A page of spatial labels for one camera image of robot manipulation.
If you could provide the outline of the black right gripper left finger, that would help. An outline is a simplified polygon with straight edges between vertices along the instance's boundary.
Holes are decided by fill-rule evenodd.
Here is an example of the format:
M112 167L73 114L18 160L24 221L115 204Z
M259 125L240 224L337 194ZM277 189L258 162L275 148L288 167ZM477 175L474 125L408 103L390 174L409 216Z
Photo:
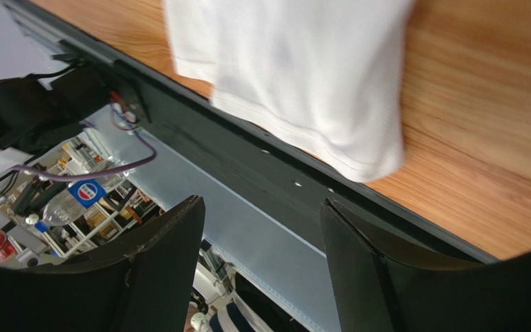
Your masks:
M0 331L182 331L204 221L193 195L61 264L0 267Z

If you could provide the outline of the white t shirt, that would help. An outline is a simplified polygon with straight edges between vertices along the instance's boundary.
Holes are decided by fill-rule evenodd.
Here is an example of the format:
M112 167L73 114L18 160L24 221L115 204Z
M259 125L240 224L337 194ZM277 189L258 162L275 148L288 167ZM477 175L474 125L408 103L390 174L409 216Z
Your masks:
M412 1L164 1L175 72L210 104L366 183L404 163Z

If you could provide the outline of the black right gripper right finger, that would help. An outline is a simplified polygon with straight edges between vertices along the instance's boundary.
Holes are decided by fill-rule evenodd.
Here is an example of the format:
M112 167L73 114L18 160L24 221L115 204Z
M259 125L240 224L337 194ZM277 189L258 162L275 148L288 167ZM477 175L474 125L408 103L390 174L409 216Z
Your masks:
M531 331L531 252L481 264L434 252L326 199L319 211L343 331Z

